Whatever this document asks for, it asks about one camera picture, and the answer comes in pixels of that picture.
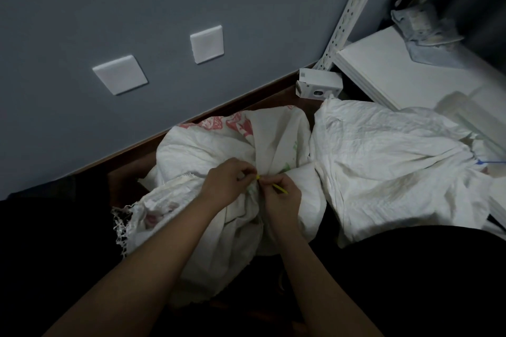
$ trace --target small white box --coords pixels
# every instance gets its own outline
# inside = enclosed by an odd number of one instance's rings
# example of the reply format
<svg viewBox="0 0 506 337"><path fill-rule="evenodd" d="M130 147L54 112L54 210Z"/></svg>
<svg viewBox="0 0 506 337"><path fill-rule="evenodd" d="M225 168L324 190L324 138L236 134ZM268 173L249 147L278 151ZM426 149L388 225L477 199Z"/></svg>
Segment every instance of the small white box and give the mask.
<svg viewBox="0 0 506 337"><path fill-rule="evenodd" d="M343 90L343 79L338 73L301 68L295 93L304 99L325 100L330 95L338 97Z"/></svg>
<svg viewBox="0 0 506 337"><path fill-rule="evenodd" d="M93 72L113 95L148 84L148 80L133 55L93 67Z"/></svg>
<svg viewBox="0 0 506 337"><path fill-rule="evenodd" d="M200 64L225 53L223 28L217 26L190 35L191 49L195 63Z"/></svg>

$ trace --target left hand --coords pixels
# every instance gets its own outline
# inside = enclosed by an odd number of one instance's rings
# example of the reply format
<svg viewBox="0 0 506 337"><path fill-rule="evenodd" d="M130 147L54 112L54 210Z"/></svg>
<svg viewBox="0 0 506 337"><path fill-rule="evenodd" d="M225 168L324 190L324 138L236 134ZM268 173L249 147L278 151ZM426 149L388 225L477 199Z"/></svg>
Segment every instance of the left hand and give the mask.
<svg viewBox="0 0 506 337"><path fill-rule="evenodd" d="M244 178L238 180L243 172ZM233 203L256 179L256 168L235 157L209 170L199 197L206 199L216 213Z"/></svg>

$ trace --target white shelf board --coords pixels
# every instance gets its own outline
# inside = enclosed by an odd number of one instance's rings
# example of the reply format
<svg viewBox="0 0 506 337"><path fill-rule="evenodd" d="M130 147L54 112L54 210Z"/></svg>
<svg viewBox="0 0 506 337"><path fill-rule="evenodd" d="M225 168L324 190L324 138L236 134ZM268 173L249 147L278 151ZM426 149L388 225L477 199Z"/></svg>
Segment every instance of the white shelf board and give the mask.
<svg viewBox="0 0 506 337"><path fill-rule="evenodd" d="M401 34L389 27L335 53L332 62L377 103L393 110L434 109L454 92L469 95L484 84L506 85L502 73L468 49L463 51L465 70L415 63ZM506 177L494 179L491 214L506 226Z"/></svg>

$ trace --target wooden baseboard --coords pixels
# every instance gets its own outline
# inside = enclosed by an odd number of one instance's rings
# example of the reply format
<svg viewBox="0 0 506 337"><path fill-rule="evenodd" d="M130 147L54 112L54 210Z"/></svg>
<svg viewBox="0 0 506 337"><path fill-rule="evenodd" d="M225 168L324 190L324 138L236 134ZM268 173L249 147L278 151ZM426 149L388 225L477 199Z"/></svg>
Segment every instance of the wooden baseboard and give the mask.
<svg viewBox="0 0 506 337"><path fill-rule="evenodd" d="M230 116L237 111L244 110L249 106L262 101L269 96L272 96L292 85L294 85L298 79L299 70L294 71L282 78L279 78L272 83L264 85L260 88L257 88L254 91L248 92L243 96L240 96L236 99L233 99L225 104L222 104L218 107L213 108L207 112L200 114L197 117L194 117L188 120L188 123L199 123L207 117L210 116ZM119 152L116 152L110 156L107 156L101 160L98 160L80 170L74 172L73 174L82 173L84 171L87 172L100 172L100 173L109 173L110 171L114 171L132 161L140 159L152 152L155 152L158 145L162 141L163 137L167 134L169 129L166 131L160 132L150 138L138 142L128 148L125 148Z"/></svg>

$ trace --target forearm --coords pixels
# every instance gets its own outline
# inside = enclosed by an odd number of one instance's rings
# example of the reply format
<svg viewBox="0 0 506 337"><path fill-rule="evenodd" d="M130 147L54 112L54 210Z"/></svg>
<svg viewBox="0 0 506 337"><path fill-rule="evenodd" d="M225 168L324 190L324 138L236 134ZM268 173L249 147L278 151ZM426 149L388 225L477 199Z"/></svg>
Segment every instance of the forearm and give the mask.
<svg viewBox="0 0 506 337"><path fill-rule="evenodd" d="M382 335L334 281L300 232L277 232L277 240L311 335Z"/></svg>
<svg viewBox="0 0 506 337"><path fill-rule="evenodd" d="M198 197L86 293L46 335L147 335L216 211Z"/></svg>

